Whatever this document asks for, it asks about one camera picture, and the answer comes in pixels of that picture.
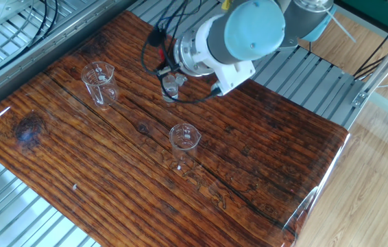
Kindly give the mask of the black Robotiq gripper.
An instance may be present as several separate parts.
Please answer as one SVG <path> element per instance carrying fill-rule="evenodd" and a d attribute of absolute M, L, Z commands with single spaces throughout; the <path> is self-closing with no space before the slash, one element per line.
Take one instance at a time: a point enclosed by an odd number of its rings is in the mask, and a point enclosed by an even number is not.
<path fill-rule="evenodd" d="M 157 70 L 158 77 L 166 76 L 166 74 L 179 69 L 178 63 L 175 61 L 174 44 L 171 42 L 171 37 L 166 37 L 163 42 L 162 52 L 164 54 L 164 67 Z"/>

